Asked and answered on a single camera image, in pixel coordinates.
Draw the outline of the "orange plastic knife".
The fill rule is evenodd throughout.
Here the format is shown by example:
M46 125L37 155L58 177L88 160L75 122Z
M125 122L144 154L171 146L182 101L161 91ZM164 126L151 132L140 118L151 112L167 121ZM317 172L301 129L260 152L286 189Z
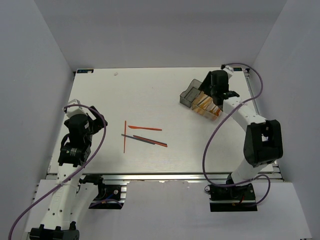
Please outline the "orange plastic knife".
M134 125L128 125L127 127L130 129L137 129L137 130L162 131L161 128L155 128L155 127L143 127L143 126L134 126Z

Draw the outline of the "yellow plastic knife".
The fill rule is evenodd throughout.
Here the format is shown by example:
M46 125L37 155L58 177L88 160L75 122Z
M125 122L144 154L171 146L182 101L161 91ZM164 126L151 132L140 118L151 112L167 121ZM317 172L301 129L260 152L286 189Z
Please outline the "yellow plastic knife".
M194 105L194 109L195 108L199 108L199 106L203 103L203 102L205 102L206 100L207 100L207 98L208 97L203 97L202 99L200 99L195 105Z

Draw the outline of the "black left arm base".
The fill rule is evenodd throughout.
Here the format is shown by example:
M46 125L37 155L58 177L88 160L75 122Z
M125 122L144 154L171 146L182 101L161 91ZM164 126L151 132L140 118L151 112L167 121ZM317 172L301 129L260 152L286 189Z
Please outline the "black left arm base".
M89 174L81 177L79 186L85 184L93 184L94 189L97 190L97 196L92 200L89 209L102 209L102 210L121 210L123 203L121 202L121 189L120 184L106 184L104 178L99 174Z

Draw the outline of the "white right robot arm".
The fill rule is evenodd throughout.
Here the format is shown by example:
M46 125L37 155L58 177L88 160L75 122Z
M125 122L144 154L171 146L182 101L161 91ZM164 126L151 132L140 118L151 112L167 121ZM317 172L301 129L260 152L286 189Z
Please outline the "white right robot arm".
M231 74L224 69L210 71L199 90L211 97L213 103L226 114L223 122L233 118L245 131L244 159L223 185L226 195L236 200L243 195L243 186L283 156L283 141L280 122L267 120L248 107L237 92L229 89L230 77Z

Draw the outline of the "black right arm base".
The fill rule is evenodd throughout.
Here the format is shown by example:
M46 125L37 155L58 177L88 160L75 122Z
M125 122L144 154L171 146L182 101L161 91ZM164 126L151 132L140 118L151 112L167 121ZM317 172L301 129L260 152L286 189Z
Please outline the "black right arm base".
M253 185L217 187L207 185L204 192L209 195L210 211L222 212L257 212L256 195Z

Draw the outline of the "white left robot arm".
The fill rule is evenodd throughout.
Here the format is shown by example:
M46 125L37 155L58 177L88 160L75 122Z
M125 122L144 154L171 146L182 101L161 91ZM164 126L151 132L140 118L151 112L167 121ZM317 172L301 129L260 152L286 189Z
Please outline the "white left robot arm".
M77 240L77 225L94 199L105 196L106 187L100 176L82 177L85 167L98 151L91 151L93 136L107 130L107 121L94 106L68 104L64 125L68 133L63 137L58 157L55 187L40 201L50 197L49 206L39 227L29 233L31 240Z

